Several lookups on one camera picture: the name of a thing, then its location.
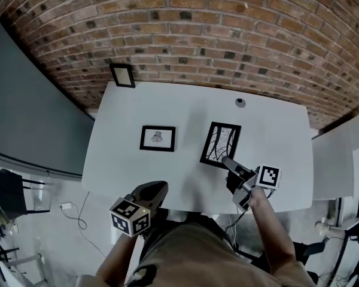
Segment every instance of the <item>hand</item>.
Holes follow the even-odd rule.
[[[262,200],[267,199],[266,194],[261,186],[256,186],[250,191],[251,199],[248,204],[251,208],[256,207]]]

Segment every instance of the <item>small framed picture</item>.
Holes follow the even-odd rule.
[[[234,158],[240,132],[241,126],[212,122],[200,162],[227,169],[222,158]]]
[[[132,66],[127,64],[109,64],[114,82],[120,87],[135,88]]]
[[[143,126],[140,150],[174,152],[175,127]]]

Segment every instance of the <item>floor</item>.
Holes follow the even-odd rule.
[[[23,178],[39,180],[38,177],[29,175],[23,175]],[[108,209],[114,201],[108,197],[90,193],[81,214],[81,218],[87,223],[87,229],[83,231],[83,234],[98,247],[101,251],[99,252],[82,237],[77,220],[66,218],[59,208],[61,203],[71,202],[80,210],[88,192],[81,188],[79,182],[57,179],[44,181],[47,183],[45,187],[48,188],[48,191],[25,191],[26,202],[28,209],[33,207],[42,209],[50,205],[50,213],[19,217],[17,219],[19,232],[8,231],[3,246],[6,248],[18,246],[20,250],[17,253],[17,258],[35,253],[40,253],[43,256],[44,262],[39,267],[31,262],[18,267],[20,271],[27,272],[26,276],[32,282],[39,281],[44,273],[50,287],[74,286],[78,276],[95,274],[104,260],[102,254],[106,255],[112,248],[111,242],[114,240],[112,241]],[[66,210],[65,213],[68,216],[77,217],[74,207]],[[317,221],[326,217],[327,213],[328,202],[315,201],[310,209],[278,213],[278,216],[294,241],[310,244],[322,241],[324,238],[324,235],[320,235],[314,226]],[[224,228],[235,219],[236,215],[230,217],[221,215],[216,221]],[[232,235],[232,233],[232,229],[229,229],[229,234]],[[258,230],[252,215],[245,215],[237,224],[236,242],[245,252],[256,255],[262,252]],[[325,286],[324,281],[328,279],[327,273],[332,271],[341,244],[340,239],[330,239],[323,253],[309,258],[306,269],[322,275],[318,286]],[[138,246],[141,248],[142,240],[139,240]],[[350,265],[342,269],[340,274],[338,273],[341,276],[349,274],[352,264],[355,265],[359,257],[359,245],[351,243],[350,246],[350,251],[355,253],[350,253],[351,256],[347,258]],[[137,260],[138,252],[135,252],[130,270],[136,266]]]

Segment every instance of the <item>white cable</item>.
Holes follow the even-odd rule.
[[[72,206],[76,208],[77,218],[73,218],[73,217],[67,216],[66,213],[63,211],[62,207],[60,207],[60,210],[61,210],[62,214],[63,214],[64,216],[66,216],[68,219],[77,220],[78,230],[79,230],[81,236],[82,236],[87,242],[89,242],[92,246],[94,246],[94,247],[97,249],[97,251],[99,251],[99,252],[101,253],[101,255],[102,255],[103,257],[106,257],[106,256],[104,255],[104,253],[102,253],[101,250],[100,250],[93,242],[91,242],[88,238],[86,238],[86,237],[84,236],[83,232],[81,231],[81,230],[86,230],[86,229],[87,229],[87,226],[88,226],[87,223],[80,218],[80,217],[81,217],[81,213],[83,212],[83,209],[84,209],[84,205],[85,205],[86,199],[88,198],[88,196],[89,196],[89,193],[88,193],[88,195],[86,196],[86,198],[85,198],[85,200],[84,200],[83,207],[82,207],[81,210],[80,210],[80,214],[78,213],[78,207],[77,207],[75,204],[72,203]]]
[[[235,244],[235,238],[237,237],[237,225],[234,225],[234,244]]]
[[[231,217],[230,217],[230,214],[228,214],[229,216],[229,222],[230,222],[230,225],[232,224],[232,220],[231,220]],[[233,230],[233,227],[230,227],[232,229],[232,237],[235,239],[234,237],[234,230]]]

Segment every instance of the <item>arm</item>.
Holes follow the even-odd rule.
[[[136,241],[137,236],[130,238],[122,234],[97,270],[96,277],[109,286],[123,286]]]
[[[290,261],[296,261],[294,244],[270,205],[262,187],[251,192],[251,206],[270,264],[271,273]]]

